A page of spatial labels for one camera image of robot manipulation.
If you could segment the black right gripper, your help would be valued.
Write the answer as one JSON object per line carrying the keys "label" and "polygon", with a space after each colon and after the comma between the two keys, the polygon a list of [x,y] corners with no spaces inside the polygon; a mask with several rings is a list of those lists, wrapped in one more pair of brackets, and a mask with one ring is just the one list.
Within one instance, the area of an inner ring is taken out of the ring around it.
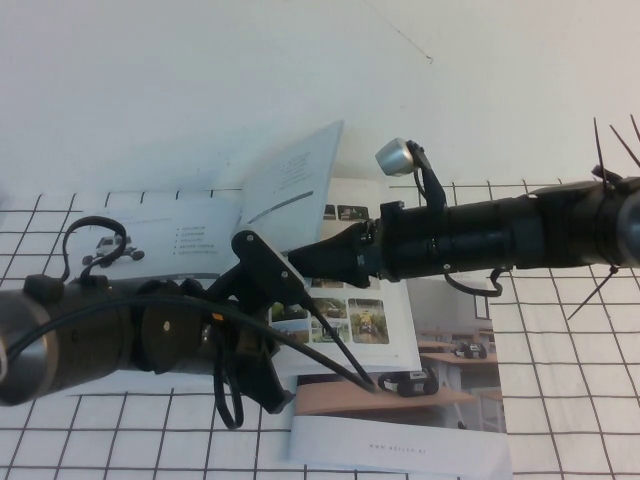
{"label": "black right gripper", "polygon": [[357,288],[371,282],[357,259],[379,261],[377,276],[400,281],[451,273],[439,241],[443,239],[446,201],[406,208],[402,201],[380,205],[380,218],[358,222],[340,233],[292,250],[291,265],[305,278],[332,280]]}

